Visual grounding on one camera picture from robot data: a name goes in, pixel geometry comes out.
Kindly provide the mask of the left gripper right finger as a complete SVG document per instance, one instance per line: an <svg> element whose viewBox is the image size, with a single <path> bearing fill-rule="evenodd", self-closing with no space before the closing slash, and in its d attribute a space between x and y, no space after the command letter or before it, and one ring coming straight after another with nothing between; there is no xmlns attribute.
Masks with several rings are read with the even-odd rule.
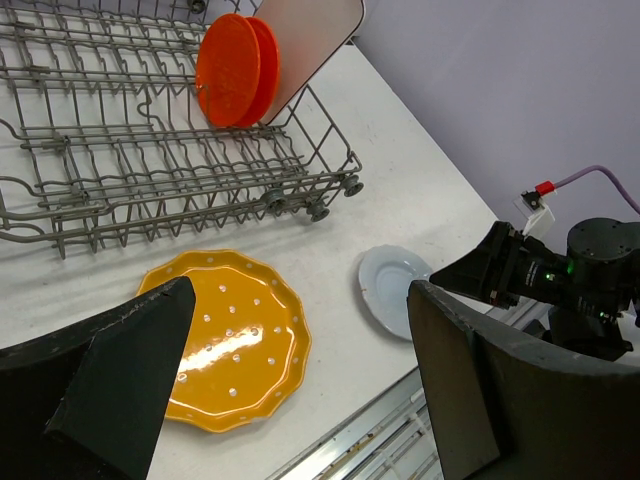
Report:
<svg viewBox="0 0 640 480"><path fill-rule="evenodd" d="M554 346L422 280L408 317L447 479L635 479L639 370Z"/></svg>

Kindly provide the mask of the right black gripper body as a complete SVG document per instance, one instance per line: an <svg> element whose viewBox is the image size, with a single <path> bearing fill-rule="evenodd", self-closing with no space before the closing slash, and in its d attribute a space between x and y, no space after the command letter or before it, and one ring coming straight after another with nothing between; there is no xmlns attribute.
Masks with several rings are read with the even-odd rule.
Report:
<svg viewBox="0 0 640 480"><path fill-rule="evenodd" d="M569 286L569 259L508 222L496 221L489 232L489 303L515 306L520 297L560 305Z"/></svg>

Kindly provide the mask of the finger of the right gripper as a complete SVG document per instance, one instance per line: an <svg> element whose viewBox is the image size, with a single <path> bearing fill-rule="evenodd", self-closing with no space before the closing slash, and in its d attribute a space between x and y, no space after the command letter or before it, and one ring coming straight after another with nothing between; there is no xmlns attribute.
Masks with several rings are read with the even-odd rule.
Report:
<svg viewBox="0 0 640 480"><path fill-rule="evenodd" d="M432 273L431 284L474 300L503 300L499 290L505 236L488 234L468 254Z"/></svg>

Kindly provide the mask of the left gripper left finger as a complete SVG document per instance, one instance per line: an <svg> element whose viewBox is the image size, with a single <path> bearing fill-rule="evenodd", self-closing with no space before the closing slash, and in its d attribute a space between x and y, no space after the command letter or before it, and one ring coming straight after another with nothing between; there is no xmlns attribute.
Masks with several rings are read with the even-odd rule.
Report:
<svg viewBox="0 0 640 480"><path fill-rule="evenodd" d="M2 478L146 478L195 303L177 277L2 349Z"/></svg>

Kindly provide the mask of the light blue scalloped plate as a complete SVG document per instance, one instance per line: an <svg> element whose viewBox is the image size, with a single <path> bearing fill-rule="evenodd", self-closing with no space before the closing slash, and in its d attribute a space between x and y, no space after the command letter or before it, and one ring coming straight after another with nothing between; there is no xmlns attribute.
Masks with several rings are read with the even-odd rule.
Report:
<svg viewBox="0 0 640 480"><path fill-rule="evenodd" d="M433 269L417 254L395 245L364 253L358 283L373 318L390 334L411 341L407 296L414 280L427 280Z"/></svg>

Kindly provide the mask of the yellow dotted scalloped plate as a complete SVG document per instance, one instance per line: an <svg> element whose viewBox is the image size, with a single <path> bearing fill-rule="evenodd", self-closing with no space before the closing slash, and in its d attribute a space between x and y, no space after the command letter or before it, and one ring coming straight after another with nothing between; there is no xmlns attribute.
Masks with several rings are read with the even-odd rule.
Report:
<svg viewBox="0 0 640 480"><path fill-rule="evenodd" d="M148 271L146 293L187 278L195 307L168 420L223 433L270 417L302 384L312 339L302 302L269 265L238 251L186 251Z"/></svg>

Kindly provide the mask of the orange round plate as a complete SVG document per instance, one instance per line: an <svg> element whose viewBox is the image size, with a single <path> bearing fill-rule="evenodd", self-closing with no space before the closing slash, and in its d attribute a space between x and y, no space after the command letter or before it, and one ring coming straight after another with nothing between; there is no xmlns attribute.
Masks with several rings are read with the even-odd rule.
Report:
<svg viewBox="0 0 640 480"><path fill-rule="evenodd" d="M280 51L274 32L262 19L249 17L248 22L258 41L260 75L256 93L249 109L235 124L239 128L248 128L264 117L275 99L280 81Z"/></svg>
<svg viewBox="0 0 640 480"><path fill-rule="evenodd" d="M199 105L216 127L229 127L248 111L259 83L260 52L247 18L228 13L207 29L199 47L195 85Z"/></svg>

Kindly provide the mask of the white rectangular plate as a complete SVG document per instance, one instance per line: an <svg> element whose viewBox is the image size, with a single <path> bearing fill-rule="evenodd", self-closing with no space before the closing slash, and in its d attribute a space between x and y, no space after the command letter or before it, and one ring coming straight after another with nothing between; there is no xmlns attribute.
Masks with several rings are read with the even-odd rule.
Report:
<svg viewBox="0 0 640 480"><path fill-rule="evenodd" d="M272 123L321 67L359 29L363 0L265 0L255 16L273 31L280 52L280 81L262 117Z"/></svg>

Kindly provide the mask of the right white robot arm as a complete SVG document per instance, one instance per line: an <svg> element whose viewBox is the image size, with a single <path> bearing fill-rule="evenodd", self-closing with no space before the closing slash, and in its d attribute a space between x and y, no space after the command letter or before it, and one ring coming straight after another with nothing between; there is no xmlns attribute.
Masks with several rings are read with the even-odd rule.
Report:
<svg viewBox="0 0 640 480"><path fill-rule="evenodd" d="M547 327L525 332L573 352L615 361L632 351L618 320L639 305L639 225L590 218L574 225L560 255L497 221L480 244L431 274L450 293L509 309L526 297L550 305Z"/></svg>

